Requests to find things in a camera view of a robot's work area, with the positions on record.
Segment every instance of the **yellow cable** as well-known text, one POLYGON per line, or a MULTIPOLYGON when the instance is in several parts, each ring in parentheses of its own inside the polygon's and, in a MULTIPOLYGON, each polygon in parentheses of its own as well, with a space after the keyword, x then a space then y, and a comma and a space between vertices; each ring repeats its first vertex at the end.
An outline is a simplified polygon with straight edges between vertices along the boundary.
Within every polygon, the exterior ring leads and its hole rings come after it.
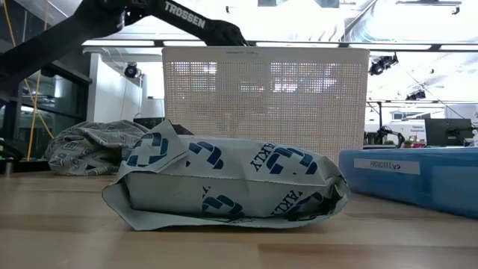
MULTIPOLYGON (((4 1, 4 4, 3 4, 3 9, 4 9, 4 12, 5 12, 5 17, 7 19, 7 24, 8 24, 8 30, 10 31, 10 37, 12 39, 12 44, 13 46, 15 47, 16 46, 16 42, 15 42, 15 37, 13 35, 13 29, 12 29, 12 24, 10 22, 10 16, 8 15, 8 8, 7 8, 7 1, 4 1)), ((32 103, 34 103, 34 99, 33 99, 33 95, 31 94, 31 88, 30 88, 30 84, 28 83, 28 81, 25 79, 25 85, 27 86, 28 88, 28 93, 30 94, 30 100, 32 103)), ((43 126, 45 126, 45 129, 46 131, 48 132, 48 134, 50 135, 50 138, 53 139, 55 138, 53 136, 53 134, 50 132, 50 129, 48 128, 48 125, 46 125, 46 122, 45 120, 43 119, 42 115, 41 114, 38 114, 38 116, 40 117, 40 120, 42 121, 43 123, 43 126)))
MULTIPOLYGON (((43 27, 43 30, 46 30, 46 27, 48 26, 48 11, 49 11, 50 5, 48 2, 46 2, 46 7, 45 7, 45 26, 43 27)), ((35 130, 35 119, 37 118, 37 114, 40 115, 40 112, 37 110, 37 100, 38 100, 38 92, 40 91, 40 78, 42 76, 41 71, 38 72, 37 76, 37 90, 35 91, 35 100, 33 102, 33 118, 31 119, 31 128, 30 128, 30 143, 28 143, 28 154, 27 154, 27 161, 30 161, 30 155, 31 155, 31 146, 33 145, 33 133, 35 130)))

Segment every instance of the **perforated plastic basket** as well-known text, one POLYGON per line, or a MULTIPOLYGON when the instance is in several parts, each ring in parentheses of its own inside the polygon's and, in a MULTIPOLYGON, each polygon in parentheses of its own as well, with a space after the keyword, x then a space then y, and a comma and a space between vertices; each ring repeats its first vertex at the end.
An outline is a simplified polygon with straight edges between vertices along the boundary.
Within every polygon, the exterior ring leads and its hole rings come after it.
POLYGON ((265 140, 324 154, 363 144, 364 49, 163 49, 165 113, 195 135, 265 140))

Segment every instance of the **sticker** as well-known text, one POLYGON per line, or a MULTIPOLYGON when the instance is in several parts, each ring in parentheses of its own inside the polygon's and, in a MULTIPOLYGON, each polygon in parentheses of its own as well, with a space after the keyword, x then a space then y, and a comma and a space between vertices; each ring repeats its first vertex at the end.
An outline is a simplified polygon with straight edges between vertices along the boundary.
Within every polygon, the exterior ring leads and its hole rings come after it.
POLYGON ((353 159, 353 166, 354 168, 420 175, 419 161, 372 160, 356 158, 353 159))

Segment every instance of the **blue storage box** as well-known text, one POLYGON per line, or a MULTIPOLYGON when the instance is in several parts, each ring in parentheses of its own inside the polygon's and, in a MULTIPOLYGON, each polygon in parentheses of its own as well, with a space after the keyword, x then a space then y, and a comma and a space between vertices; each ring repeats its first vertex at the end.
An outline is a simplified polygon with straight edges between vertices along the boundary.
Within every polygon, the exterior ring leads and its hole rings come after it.
POLYGON ((346 150, 352 191, 478 218, 478 148, 346 150))

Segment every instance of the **table surface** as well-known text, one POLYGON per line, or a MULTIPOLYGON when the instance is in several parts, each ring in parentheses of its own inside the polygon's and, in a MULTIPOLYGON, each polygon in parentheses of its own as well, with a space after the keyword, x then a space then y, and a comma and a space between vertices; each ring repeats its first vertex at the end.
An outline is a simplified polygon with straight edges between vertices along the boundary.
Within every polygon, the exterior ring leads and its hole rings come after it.
POLYGON ((103 202, 111 177, 0 179, 0 268, 477 268, 478 221, 352 195, 300 229, 135 232, 103 202))

